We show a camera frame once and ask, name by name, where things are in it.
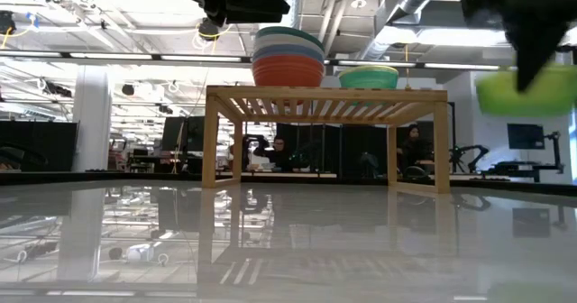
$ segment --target wooden table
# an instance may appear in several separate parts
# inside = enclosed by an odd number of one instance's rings
[[[234,123],[234,153],[243,151],[243,122],[385,124],[388,171],[397,171],[397,127],[433,114],[435,125],[435,185],[397,181],[389,185],[435,193],[449,193],[449,135],[445,90],[381,90],[320,87],[206,88],[205,158],[216,156],[218,114]],[[234,160],[231,179],[215,179],[215,160],[203,160],[202,187],[216,188],[241,182],[242,161]]]

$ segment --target teal bowl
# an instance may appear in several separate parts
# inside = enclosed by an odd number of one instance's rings
[[[299,29],[294,29],[294,28],[288,28],[288,27],[267,27],[267,28],[262,28],[260,29],[257,33],[256,33],[256,39],[259,39],[260,37],[264,37],[264,36],[268,36],[271,34],[288,34],[288,35],[293,35],[293,36],[297,36],[303,39],[306,39],[308,41],[313,42],[314,44],[316,44],[316,46],[320,47],[321,50],[325,51],[325,47],[323,47],[323,43],[318,41],[317,38],[313,37],[312,35],[300,31]]]
[[[344,88],[397,88],[398,73],[389,70],[357,70],[339,75]]]

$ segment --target green bowl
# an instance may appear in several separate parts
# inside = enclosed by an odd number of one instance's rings
[[[323,47],[323,43],[320,42],[317,38],[311,36],[310,34],[300,31],[299,29],[288,28],[288,27],[267,27],[262,28],[256,33],[256,38],[260,38],[270,34],[289,34],[293,36],[297,36],[308,41],[313,42],[316,46],[320,47],[321,50],[325,51],[325,47]]]
[[[398,73],[389,70],[357,70],[339,75],[344,88],[397,88]]]
[[[577,99],[577,68],[550,66],[535,78],[529,90],[517,92],[517,72],[501,71],[475,81],[484,114],[516,117],[567,115]]]

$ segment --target woman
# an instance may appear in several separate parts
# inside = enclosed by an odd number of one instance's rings
[[[400,154],[398,166],[401,171],[405,171],[411,166],[432,163],[430,142],[420,138],[420,131],[416,124],[408,127],[408,138],[400,148],[397,148],[397,153]]]

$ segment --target glossy white floor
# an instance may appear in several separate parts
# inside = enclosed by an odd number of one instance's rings
[[[1,188],[0,302],[577,297],[576,199],[472,188],[436,197],[384,187],[198,186]]]

